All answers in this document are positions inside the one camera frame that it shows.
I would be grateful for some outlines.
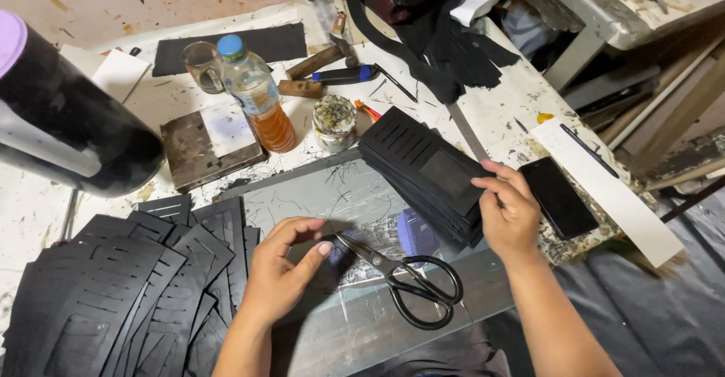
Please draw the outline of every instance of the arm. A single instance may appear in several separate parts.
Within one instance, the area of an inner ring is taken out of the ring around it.
[[[304,288],[332,251],[332,243],[314,246],[296,267],[287,261],[287,252],[295,243],[319,239],[324,224],[316,218],[287,218],[259,243],[244,298],[227,331],[213,377],[270,374],[272,325],[302,298]]]
[[[480,201],[484,234],[506,267],[537,376],[621,376],[539,253],[540,209],[526,180],[496,162],[481,164],[498,176],[472,180],[486,189]]]

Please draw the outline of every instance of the stack of leather pieces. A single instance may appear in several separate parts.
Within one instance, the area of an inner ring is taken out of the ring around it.
[[[240,198],[191,196],[96,215],[26,265],[2,377],[211,376],[241,302],[259,229]]]
[[[362,135],[358,147],[440,236],[468,246],[481,241],[482,190],[470,179],[493,174],[479,163],[396,107]]]

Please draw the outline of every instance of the hammer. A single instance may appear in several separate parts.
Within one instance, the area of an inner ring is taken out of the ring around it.
[[[335,46],[326,48],[320,53],[317,53],[316,55],[304,60],[302,63],[299,63],[287,70],[287,77],[289,77],[290,80],[300,80],[326,65],[331,65],[332,63],[340,60],[340,58],[345,58],[345,65],[348,68],[358,66],[358,58],[355,56],[355,52],[345,39],[336,38],[335,36],[330,35],[330,40],[332,40],[332,43],[335,43]]]

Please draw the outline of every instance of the white pipe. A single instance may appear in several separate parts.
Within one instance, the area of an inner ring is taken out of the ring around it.
[[[634,121],[630,122],[629,125],[627,125],[627,128],[624,128],[624,131],[620,132],[619,135],[617,135],[616,138],[614,138],[614,141],[612,141],[609,144],[609,149],[614,150],[619,146],[627,137],[634,132],[634,130],[639,127],[639,124],[642,123],[642,121],[646,120],[647,117],[655,111],[655,109],[660,105],[661,102],[665,101],[665,98],[667,98],[668,95],[672,94],[672,91],[675,91],[677,87],[682,84],[682,82],[688,78],[691,74],[693,74],[694,69],[697,68],[697,66],[702,63],[702,60],[707,57],[712,50],[714,50],[720,42],[725,40],[725,34],[720,36],[719,38],[715,39],[708,48],[706,48],[702,54],[694,60],[694,62],[687,67],[680,75],[677,76],[677,78],[670,83],[670,85],[665,88],[664,91],[662,91],[657,97],[652,100],[652,102],[647,105],[647,108],[645,108],[642,112],[637,115],[637,118],[634,118]]]

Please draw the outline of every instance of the glass mug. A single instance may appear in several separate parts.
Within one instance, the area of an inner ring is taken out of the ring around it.
[[[196,84],[209,94],[224,92],[221,79],[221,59],[212,43],[195,42],[181,52],[181,59]]]

